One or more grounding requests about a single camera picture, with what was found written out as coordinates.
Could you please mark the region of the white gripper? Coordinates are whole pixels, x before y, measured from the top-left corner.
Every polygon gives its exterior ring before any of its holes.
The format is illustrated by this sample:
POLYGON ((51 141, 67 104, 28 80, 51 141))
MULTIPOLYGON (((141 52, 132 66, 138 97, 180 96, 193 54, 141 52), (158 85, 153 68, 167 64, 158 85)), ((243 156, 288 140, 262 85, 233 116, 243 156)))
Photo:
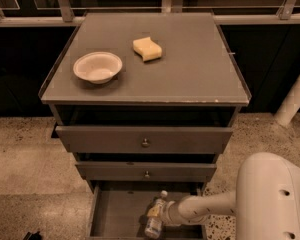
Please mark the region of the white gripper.
POLYGON ((147 216, 159 217, 167 226, 180 226, 189 223, 189 205, 185 201, 168 201, 164 206, 154 205, 147 216))

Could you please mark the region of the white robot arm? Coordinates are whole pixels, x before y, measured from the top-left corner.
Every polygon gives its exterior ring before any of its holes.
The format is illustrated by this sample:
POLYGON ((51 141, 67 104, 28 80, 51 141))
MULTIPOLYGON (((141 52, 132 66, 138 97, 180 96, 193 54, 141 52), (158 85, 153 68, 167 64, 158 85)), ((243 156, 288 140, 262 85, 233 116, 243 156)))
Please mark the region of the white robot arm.
POLYGON ((236 218, 236 240, 300 240, 300 168, 267 152, 241 164, 232 192, 168 201, 163 191, 148 211, 145 235, 165 226, 202 225, 209 215, 236 218))

